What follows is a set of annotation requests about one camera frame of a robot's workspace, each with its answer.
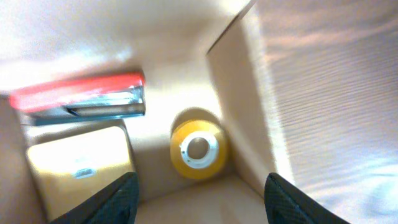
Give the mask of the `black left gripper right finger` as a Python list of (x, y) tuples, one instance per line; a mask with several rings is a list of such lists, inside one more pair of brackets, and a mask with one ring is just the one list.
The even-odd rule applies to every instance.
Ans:
[(267, 176), (264, 205), (269, 224), (348, 224), (275, 172)]

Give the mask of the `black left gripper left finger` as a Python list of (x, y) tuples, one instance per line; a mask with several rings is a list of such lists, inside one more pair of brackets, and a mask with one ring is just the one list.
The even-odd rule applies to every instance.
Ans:
[(139, 179), (127, 172), (51, 224), (134, 224), (139, 202)]

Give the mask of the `yellow tape roll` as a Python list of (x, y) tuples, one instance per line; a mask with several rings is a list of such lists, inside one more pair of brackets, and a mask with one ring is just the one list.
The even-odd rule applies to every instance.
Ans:
[(188, 179), (204, 180), (218, 175), (228, 161), (228, 154), (226, 134), (210, 121), (186, 121), (170, 138), (172, 164)]

